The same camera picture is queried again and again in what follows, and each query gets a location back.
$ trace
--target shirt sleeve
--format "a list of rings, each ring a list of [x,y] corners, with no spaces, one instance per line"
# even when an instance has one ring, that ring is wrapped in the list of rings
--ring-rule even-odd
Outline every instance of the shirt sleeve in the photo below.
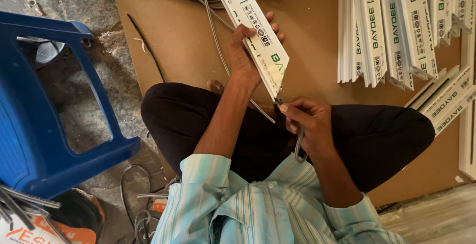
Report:
[[[364,198],[348,208],[333,208],[324,204],[338,242],[408,244],[402,236],[384,229],[370,199],[362,194]]]
[[[210,243],[211,212],[228,191],[230,163],[210,154],[193,154],[180,163],[182,183],[170,186],[153,244]]]

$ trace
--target hand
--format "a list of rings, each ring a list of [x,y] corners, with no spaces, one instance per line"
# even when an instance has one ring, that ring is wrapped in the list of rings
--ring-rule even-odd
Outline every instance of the hand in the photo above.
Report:
[[[334,148],[329,104],[301,96],[282,104],[279,109],[286,115],[288,131],[297,134],[299,123],[304,127],[301,147],[309,156]]]
[[[274,19],[274,13],[267,13],[266,19],[271,23]],[[276,34],[279,32],[278,24],[272,24],[271,28]],[[261,76],[259,75],[255,63],[247,54],[243,39],[251,37],[254,34],[256,34],[256,29],[247,28],[241,24],[236,28],[227,43],[227,49],[231,60],[231,76],[233,78],[240,78],[243,81],[243,84],[249,85],[253,90],[261,83]],[[281,43],[283,43],[286,36],[280,34],[277,38]]]

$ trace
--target striped shirt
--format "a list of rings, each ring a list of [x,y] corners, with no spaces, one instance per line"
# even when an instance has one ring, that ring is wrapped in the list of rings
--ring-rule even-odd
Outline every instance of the striped shirt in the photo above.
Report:
[[[324,203],[311,164],[291,153],[262,182],[230,171],[231,160],[193,154],[180,163],[153,244],[406,244],[383,228],[370,199],[348,208]]]

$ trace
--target man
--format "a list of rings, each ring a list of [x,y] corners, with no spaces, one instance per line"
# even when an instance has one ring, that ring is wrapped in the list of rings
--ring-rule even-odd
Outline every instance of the man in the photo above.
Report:
[[[431,144],[431,122],[413,109],[299,97],[275,107],[271,124],[247,107],[261,78],[242,40],[255,33],[240,25],[228,42],[222,95],[218,82],[210,91],[161,83],[144,97],[144,122],[182,179],[152,243],[407,243],[382,227],[364,193]],[[291,153],[299,124],[304,163]]]

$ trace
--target concrete floor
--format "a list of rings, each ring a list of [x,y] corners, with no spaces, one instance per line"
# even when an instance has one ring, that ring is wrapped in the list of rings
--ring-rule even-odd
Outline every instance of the concrete floor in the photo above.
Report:
[[[115,243],[133,239],[120,197],[119,180],[123,170],[131,164],[141,164],[151,174],[153,187],[164,186],[163,171],[157,147],[152,138],[146,138],[147,129],[140,116],[142,96],[136,73],[122,30],[114,0],[36,0],[46,18],[77,20],[86,24],[96,36],[87,49],[125,137],[139,136],[141,149],[129,161],[123,162],[79,187],[99,198],[106,224],[99,243]],[[25,0],[0,0],[0,10],[39,16]],[[74,55],[69,53],[52,65],[38,70],[38,74],[60,113],[68,143],[78,153],[109,139],[110,134],[101,110],[92,94],[87,79]],[[132,216],[143,209],[146,200],[135,195],[148,192],[148,181],[137,170],[131,170],[125,179],[126,198]]]

